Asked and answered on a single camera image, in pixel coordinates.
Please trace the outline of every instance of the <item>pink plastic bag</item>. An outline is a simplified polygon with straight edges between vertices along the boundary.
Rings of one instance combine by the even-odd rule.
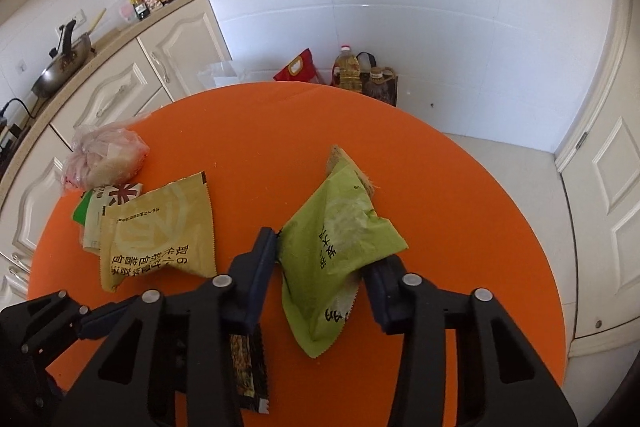
[[[73,152],[62,170],[65,188],[91,190],[95,187],[128,182],[138,174],[149,153],[140,136],[126,129],[128,122],[114,122],[96,128],[76,129]]]

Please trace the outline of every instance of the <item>orange tabletop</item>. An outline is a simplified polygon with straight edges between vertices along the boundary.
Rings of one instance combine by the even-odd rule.
[[[500,185],[427,124],[352,92],[269,82],[190,96],[132,128],[151,148],[134,180],[144,191],[206,172],[221,273],[250,250],[260,227],[279,230],[300,208],[324,180],[330,146],[339,144],[376,186],[378,214],[407,241],[400,254],[407,270],[450,291],[489,288],[562,381],[562,310],[542,248]],[[49,219],[33,259],[30,298],[66,289],[95,308],[149,288],[171,295],[202,283],[164,268],[105,293],[98,258],[82,251],[71,220],[78,201],[77,193],[61,197]],[[382,333],[361,288],[336,343],[310,359],[289,330],[280,285],[276,268],[261,317],[270,414],[243,411],[245,425],[385,426],[401,335]],[[97,346],[78,342],[49,367],[62,387],[74,382]],[[454,337],[447,335],[445,425],[454,425],[456,416],[452,349]]]

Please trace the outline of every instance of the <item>silver screw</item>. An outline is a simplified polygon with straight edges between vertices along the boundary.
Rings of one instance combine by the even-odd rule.
[[[422,284],[422,277],[415,273],[405,273],[402,276],[402,282],[407,286],[420,286],[420,284]]]
[[[494,294],[492,294],[487,288],[478,288],[474,291],[474,295],[476,296],[476,299],[482,302],[489,302],[494,298]]]
[[[147,290],[142,294],[142,300],[147,304],[158,301],[160,298],[160,292],[158,290]]]
[[[231,277],[224,273],[222,275],[216,275],[213,277],[213,286],[216,286],[217,288],[224,288],[229,286],[232,280],[233,279],[231,279]]]

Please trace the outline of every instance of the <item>gold sachet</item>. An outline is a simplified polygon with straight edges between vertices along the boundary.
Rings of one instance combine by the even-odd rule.
[[[216,275],[213,219],[204,172],[127,203],[107,206],[100,230],[100,282],[114,292],[125,277],[173,266]]]

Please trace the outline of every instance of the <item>green and white package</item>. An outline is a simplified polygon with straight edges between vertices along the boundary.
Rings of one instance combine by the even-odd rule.
[[[342,331],[360,268],[406,248],[376,214],[353,166],[340,159],[278,238],[282,307],[306,354],[318,357]]]

